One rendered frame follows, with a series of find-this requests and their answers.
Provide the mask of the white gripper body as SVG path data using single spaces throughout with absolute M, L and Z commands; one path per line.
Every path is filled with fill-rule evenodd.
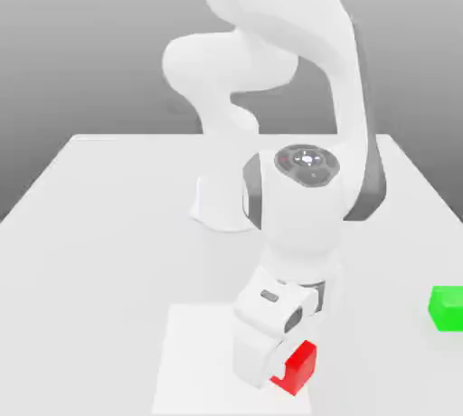
M 279 356 L 282 336 L 260 331 L 238 317 L 232 320 L 232 370 L 245 383 L 262 388 L 272 377 L 285 375 L 284 360 Z

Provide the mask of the small red cube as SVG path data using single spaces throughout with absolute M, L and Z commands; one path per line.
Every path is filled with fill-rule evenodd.
M 317 346 L 305 340 L 285 362 L 284 377 L 272 376 L 270 381 L 296 396 L 314 373 L 316 361 Z

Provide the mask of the small green cube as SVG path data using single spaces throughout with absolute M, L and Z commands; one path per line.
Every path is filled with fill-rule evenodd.
M 434 286 L 428 311 L 440 332 L 463 332 L 463 286 Z

